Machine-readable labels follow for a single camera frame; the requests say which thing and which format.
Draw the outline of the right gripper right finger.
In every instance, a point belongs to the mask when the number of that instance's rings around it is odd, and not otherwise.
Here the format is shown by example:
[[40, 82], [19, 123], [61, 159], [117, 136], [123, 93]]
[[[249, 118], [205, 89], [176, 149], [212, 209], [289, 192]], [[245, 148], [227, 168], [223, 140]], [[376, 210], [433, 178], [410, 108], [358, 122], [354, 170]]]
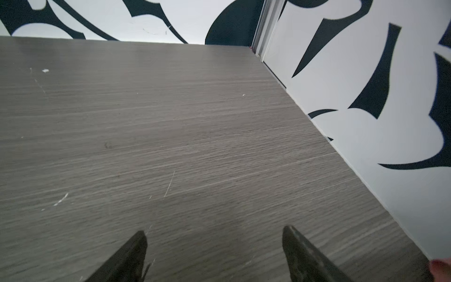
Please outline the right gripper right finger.
[[294, 226], [284, 227], [282, 244], [293, 282], [351, 281]]

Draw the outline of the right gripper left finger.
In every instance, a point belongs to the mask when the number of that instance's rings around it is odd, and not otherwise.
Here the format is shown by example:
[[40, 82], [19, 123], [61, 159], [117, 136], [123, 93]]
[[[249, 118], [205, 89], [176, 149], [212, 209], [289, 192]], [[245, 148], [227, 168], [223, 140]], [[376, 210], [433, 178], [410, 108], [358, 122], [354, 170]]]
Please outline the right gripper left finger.
[[137, 231], [86, 282], [143, 282], [148, 272], [148, 267], [144, 270], [147, 248], [144, 231]]

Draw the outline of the pink t shirt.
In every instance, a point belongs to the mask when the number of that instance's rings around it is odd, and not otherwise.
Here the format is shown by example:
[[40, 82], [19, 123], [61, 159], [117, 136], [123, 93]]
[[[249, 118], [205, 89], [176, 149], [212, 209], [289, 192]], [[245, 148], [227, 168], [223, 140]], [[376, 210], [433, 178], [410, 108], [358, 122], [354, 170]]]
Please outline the pink t shirt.
[[451, 282], [451, 260], [449, 258], [431, 260], [429, 271], [434, 282]]

